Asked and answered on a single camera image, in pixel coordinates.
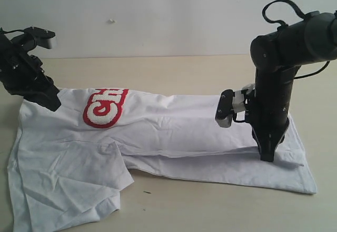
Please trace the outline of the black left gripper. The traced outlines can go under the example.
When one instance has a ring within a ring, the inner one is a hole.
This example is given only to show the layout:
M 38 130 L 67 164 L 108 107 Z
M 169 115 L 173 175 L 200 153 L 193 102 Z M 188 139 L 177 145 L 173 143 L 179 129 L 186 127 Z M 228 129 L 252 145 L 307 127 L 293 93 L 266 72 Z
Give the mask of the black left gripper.
M 44 74 L 42 61 L 29 54 L 26 42 L 24 29 L 1 29 L 1 83 L 11 95 L 20 95 L 55 112 L 61 106 L 60 90 Z

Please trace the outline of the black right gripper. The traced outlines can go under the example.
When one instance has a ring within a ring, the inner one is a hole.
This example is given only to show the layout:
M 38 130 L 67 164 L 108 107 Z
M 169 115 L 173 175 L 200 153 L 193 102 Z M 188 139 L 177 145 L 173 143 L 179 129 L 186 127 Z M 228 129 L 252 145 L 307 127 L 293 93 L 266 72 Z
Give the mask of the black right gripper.
M 252 126 L 261 161 L 273 162 L 278 145 L 284 141 L 294 77 L 294 68 L 281 68 L 272 73 L 257 69 L 255 72 L 247 122 Z

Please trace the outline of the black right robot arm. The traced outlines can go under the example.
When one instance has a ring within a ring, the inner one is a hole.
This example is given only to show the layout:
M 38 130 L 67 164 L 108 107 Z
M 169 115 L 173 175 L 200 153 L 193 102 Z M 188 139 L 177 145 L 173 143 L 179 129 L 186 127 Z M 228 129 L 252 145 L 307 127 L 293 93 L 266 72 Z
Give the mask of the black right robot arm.
M 293 81 L 302 65 L 336 59 L 336 14 L 308 13 L 302 21 L 256 37 L 250 46 L 256 67 L 246 121 L 260 159 L 272 162 L 290 124 Z

